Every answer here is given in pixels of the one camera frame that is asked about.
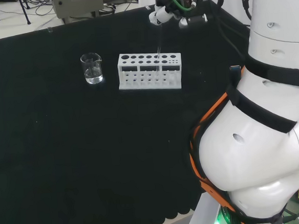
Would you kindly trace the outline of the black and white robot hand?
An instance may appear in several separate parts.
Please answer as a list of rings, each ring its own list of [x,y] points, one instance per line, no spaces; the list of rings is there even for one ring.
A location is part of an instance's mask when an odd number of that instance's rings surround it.
[[[155,0],[155,9],[148,18],[155,26],[175,19],[180,29],[193,28],[212,18],[203,9],[204,5],[204,0]]]

